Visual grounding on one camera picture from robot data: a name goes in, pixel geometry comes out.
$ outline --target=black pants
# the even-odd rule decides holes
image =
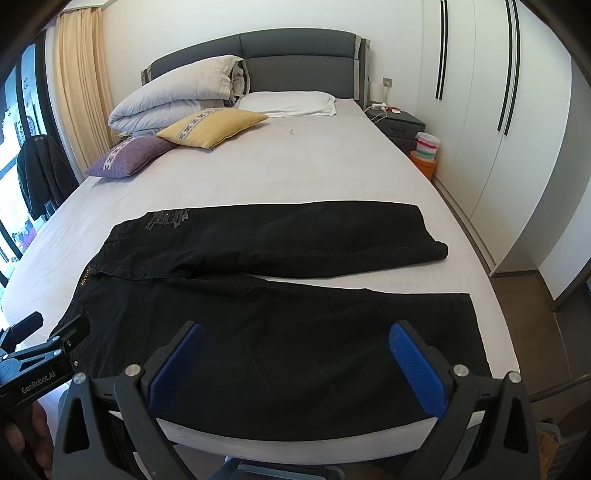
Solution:
[[[467,294],[385,294],[267,281],[442,260],[416,206],[247,205],[149,213],[116,226],[60,325],[86,309],[73,352],[93,377],[143,363],[187,321],[203,355],[163,417],[223,436],[319,440],[426,416],[388,347],[409,320],[452,363],[490,375]]]

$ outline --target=human hand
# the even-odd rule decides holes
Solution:
[[[46,477],[49,480],[52,480],[53,474],[51,473],[51,467],[53,465],[53,441],[49,433],[49,427],[47,426],[47,414],[39,402],[33,403],[31,424],[38,436],[37,444],[35,445],[35,460],[37,460],[37,463],[43,468]],[[12,450],[17,453],[22,453],[25,449],[25,437],[22,435],[19,428],[15,424],[9,423],[2,429]]]

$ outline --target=floor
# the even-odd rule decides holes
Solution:
[[[538,275],[491,278],[505,315],[529,393],[591,372],[591,293],[586,286],[557,313]],[[536,420],[556,423],[591,399],[591,385],[580,385],[532,405]]]

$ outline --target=purple cushion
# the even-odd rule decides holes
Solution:
[[[178,145],[156,136],[128,138],[94,162],[85,174],[112,179],[129,177],[149,161],[176,147]]]

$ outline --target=white pillow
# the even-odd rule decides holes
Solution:
[[[324,92],[252,92],[236,107],[268,116],[335,115],[335,97]]]
[[[123,132],[138,132],[170,127],[192,113],[223,107],[223,100],[175,100],[129,116],[109,119],[109,126]]]
[[[171,70],[143,85],[117,105],[109,117],[109,126],[115,129],[134,131],[129,127],[116,126],[117,120],[129,119],[138,113],[180,100],[223,99],[234,101],[250,90],[248,72],[241,68],[242,63],[243,60],[240,57],[224,55],[199,60]],[[135,128],[156,128],[156,125],[142,124]]]

